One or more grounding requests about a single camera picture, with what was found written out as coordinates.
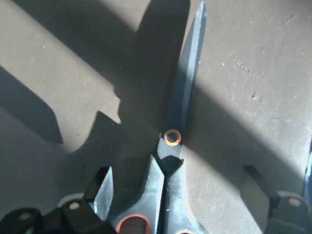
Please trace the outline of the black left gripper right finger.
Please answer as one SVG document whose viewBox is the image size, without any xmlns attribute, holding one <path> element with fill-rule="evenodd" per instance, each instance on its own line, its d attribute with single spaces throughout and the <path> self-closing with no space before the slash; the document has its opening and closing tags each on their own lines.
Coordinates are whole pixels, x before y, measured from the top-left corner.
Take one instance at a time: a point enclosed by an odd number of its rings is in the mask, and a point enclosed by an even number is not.
<svg viewBox="0 0 312 234">
<path fill-rule="evenodd" d="M 260 230 L 266 231 L 279 204 L 279 194 L 254 166 L 243 166 L 240 196 Z"/>
</svg>

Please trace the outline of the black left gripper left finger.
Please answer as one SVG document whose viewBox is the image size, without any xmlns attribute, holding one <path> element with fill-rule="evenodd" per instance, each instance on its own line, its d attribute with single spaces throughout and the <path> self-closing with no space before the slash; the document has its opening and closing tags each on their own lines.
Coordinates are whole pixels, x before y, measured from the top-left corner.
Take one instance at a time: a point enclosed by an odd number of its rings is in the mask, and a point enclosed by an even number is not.
<svg viewBox="0 0 312 234">
<path fill-rule="evenodd" d="M 83 199 L 100 220 L 107 219 L 113 201 L 114 185 L 112 167 L 100 167 L 93 177 Z"/>
</svg>

